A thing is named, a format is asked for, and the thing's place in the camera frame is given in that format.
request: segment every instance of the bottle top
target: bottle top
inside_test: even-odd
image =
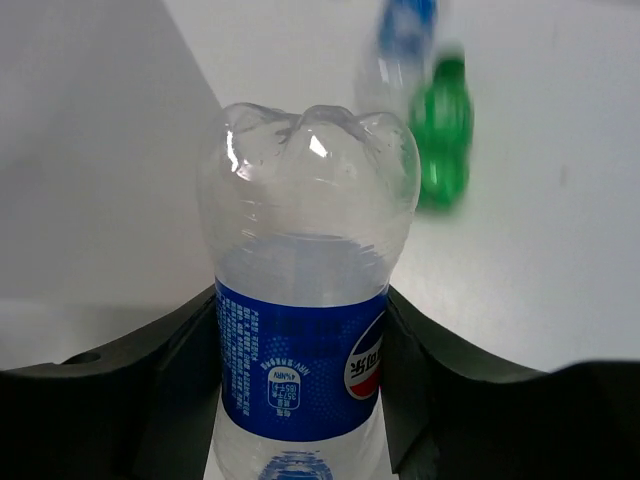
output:
[[[378,32],[378,47],[399,57],[422,57],[433,34],[435,0],[389,0]]]
[[[464,80],[464,54],[447,53],[437,62],[433,79],[435,80]]]

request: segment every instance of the blurry bottle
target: blurry bottle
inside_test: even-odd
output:
[[[356,72],[360,113],[392,112],[408,120],[409,103],[425,82],[436,0],[388,0],[372,45]]]
[[[469,180],[473,106],[462,53],[443,54],[436,62],[432,85],[413,99],[409,127],[422,166],[420,205],[447,209]]]
[[[223,346],[227,480],[368,480],[382,313],[419,191],[391,114],[227,107],[198,175]]]

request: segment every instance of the water bottle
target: water bottle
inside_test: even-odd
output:
[[[356,72],[359,112],[392,112],[408,120],[409,103],[426,81],[436,20],[436,0],[388,0],[375,41]]]
[[[418,152],[392,114],[227,107],[198,174],[214,260],[227,480],[367,480],[389,277],[417,203]]]
[[[440,55],[433,83],[415,95],[409,116],[422,163],[420,205],[449,209],[466,190],[473,139],[473,104],[461,50]]]

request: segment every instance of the blue label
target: blue label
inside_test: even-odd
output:
[[[386,291],[343,307],[275,305],[216,282],[222,401],[241,428],[313,442],[362,425],[378,398]]]

